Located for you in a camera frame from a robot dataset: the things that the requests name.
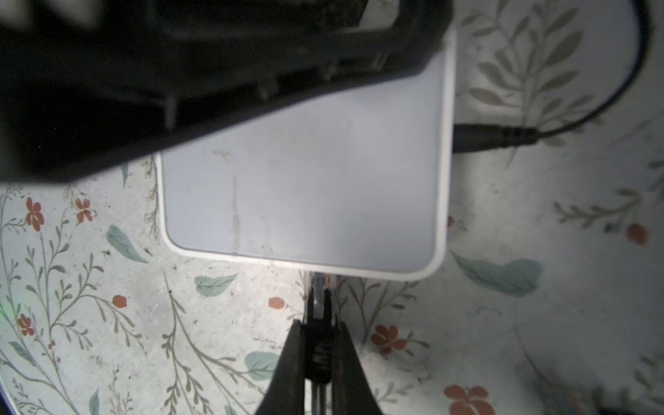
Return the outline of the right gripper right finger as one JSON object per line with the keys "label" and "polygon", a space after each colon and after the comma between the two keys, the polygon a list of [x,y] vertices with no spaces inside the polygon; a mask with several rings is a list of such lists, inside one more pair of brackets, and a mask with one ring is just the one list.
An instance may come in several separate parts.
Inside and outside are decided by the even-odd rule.
{"label": "right gripper right finger", "polygon": [[331,364],[334,415],[382,415],[354,348],[347,325],[335,330]]}

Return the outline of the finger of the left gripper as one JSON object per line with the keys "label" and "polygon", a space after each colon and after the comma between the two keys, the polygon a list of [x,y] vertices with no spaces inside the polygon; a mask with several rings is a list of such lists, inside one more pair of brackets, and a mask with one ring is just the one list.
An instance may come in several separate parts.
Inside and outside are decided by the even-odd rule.
{"label": "finger of the left gripper", "polygon": [[321,95],[421,73],[451,1],[4,1],[1,178],[68,182]]}

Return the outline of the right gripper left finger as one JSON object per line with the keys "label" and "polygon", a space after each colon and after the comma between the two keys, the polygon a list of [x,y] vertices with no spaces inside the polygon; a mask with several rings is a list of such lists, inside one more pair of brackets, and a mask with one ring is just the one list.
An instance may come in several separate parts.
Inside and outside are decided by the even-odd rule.
{"label": "right gripper left finger", "polygon": [[303,415],[305,338],[303,325],[294,320],[278,364],[256,415]]}

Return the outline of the white network switch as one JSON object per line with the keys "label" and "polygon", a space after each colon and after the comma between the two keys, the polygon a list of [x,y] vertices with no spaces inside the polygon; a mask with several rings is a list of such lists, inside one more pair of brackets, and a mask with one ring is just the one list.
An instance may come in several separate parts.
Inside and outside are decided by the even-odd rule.
{"label": "white network switch", "polygon": [[157,157],[189,257],[416,281],[446,253],[457,33],[418,75],[306,100]]}

